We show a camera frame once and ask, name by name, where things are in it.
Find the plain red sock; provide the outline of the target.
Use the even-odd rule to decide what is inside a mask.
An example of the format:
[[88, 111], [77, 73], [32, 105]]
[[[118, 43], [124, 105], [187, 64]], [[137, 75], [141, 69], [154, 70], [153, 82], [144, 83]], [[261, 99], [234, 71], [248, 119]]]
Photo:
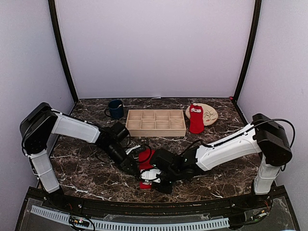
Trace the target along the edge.
[[[139, 164], [139, 170], [150, 170], [153, 168], [152, 165], [150, 165], [150, 160], [148, 159], [146, 161], [146, 159], [150, 156], [152, 157], [153, 154], [150, 154], [150, 150], [147, 149], [146, 151], [143, 151], [141, 153], [139, 153], [139, 157], [138, 157], [138, 161], [141, 162]], [[152, 184], [148, 183], [148, 182], [143, 182], [142, 180], [140, 180], [140, 189], [141, 190], [150, 190], [152, 188]]]

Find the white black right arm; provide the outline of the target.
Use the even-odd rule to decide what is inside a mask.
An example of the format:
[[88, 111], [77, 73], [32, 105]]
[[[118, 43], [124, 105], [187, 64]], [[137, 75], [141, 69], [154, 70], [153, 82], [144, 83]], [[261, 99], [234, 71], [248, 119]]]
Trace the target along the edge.
[[279, 122], [280, 119], [256, 114], [252, 123], [216, 142], [189, 146], [182, 154], [157, 149], [150, 159], [153, 168], [141, 173], [140, 177], [146, 182], [156, 183], [160, 192], [171, 193], [173, 182], [190, 180], [231, 160], [261, 153], [262, 161], [253, 181], [253, 192], [245, 199], [245, 204], [255, 209], [270, 192], [280, 168], [292, 159], [292, 143]]

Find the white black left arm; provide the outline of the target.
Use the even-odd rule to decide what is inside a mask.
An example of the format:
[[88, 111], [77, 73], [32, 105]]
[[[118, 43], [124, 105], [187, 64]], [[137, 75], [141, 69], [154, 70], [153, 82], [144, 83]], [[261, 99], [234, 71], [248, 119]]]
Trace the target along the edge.
[[121, 144], [129, 135], [129, 131], [120, 122], [102, 128], [56, 111], [43, 102], [21, 122], [19, 129], [24, 155], [30, 159], [44, 190], [51, 193], [49, 202], [58, 210], [68, 206], [68, 199], [58, 192], [60, 184], [47, 152], [47, 142], [52, 134], [95, 144], [107, 153], [121, 171], [133, 176], [139, 173], [136, 160], [129, 156]]

